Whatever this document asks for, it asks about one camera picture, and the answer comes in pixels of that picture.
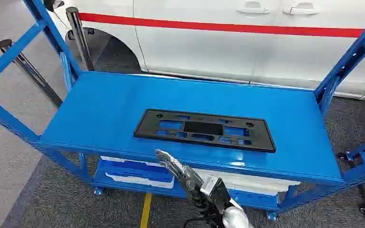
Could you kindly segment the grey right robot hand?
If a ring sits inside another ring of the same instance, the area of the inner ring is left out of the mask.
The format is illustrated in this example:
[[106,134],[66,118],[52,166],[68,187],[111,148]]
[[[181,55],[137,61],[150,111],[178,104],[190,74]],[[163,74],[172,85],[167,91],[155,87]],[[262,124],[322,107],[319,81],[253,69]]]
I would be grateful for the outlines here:
[[200,189],[203,179],[188,165],[183,165],[168,152],[154,150],[159,163],[163,165],[179,182],[189,201],[203,202],[204,196]]

